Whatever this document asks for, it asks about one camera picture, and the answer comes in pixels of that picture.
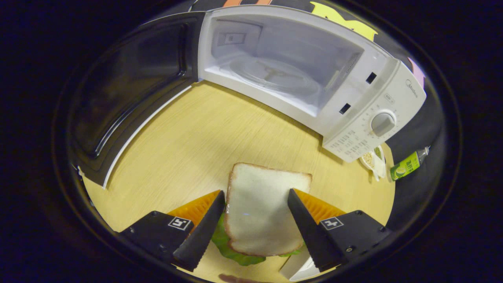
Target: yellow sticker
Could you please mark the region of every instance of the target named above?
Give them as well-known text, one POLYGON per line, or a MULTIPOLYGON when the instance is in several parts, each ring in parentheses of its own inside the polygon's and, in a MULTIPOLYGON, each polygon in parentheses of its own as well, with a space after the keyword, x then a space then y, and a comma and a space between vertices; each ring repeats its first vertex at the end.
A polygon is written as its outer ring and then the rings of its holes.
POLYGON ((377 34, 375 30, 367 26, 366 24, 360 21, 346 21, 336 10, 325 6, 320 3, 310 2, 314 5, 314 9, 311 13, 327 18, 333 22, 340 24, 341 26, 347 27, 348 29, 353 30, 354 32, 366 37, 367 39, 374 41, 374 35, 377 34))

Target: wooden tabletop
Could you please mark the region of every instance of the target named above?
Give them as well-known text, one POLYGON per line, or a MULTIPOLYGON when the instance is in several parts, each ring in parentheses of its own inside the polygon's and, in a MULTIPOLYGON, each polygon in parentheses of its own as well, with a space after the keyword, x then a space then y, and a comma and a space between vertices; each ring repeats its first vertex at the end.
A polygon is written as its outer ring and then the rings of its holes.
MULTIPOLYGON (((394 182, 377 182, 359 161, 343 162, 321 147, 322 137, 247 96, 209 82, 193 85, 152 119, 124 151, 108 189, 85 177, 103 219, 120 232, 152 210, 168 212, 214 190, 226 192, 229 172, 246 162, 311 173, 310 194, 344 211, 361 209, 386 224, 394 182)), ((393 164, 383 144, 387 166, 393 164)), ((288 282, 279 269, 288 258, 240 266, 210 242, 194 276, 223 282, 219 274, 288 282)))

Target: plastic bottle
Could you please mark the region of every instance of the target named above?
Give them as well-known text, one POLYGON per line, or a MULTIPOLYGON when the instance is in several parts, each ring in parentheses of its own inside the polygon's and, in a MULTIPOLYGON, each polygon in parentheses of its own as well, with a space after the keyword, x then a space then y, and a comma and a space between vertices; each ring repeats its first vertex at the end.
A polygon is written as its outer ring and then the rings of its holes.
POLYGON ((397 165, 391 167, 391 169, 389 169, 391 180, 396 181, 419 168, 419 166, 421 166, 421 164, 425 160, 426 155, 428 155, 429 153, 430 147, 428 146, 422 150, 415 151, 409 157, 405 158, 397 165))

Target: bread slice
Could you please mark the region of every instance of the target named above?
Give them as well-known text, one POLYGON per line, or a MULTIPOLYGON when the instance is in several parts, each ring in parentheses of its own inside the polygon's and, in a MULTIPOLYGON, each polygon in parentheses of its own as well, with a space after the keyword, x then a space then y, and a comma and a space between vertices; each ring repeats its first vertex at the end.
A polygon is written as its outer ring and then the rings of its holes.
POLYGON ((303 240, 287 205, 291 188, 309 192, 312 175, 236 163, 227 188, 225 231, 234 251, 253 256, 288 254, 303 240))

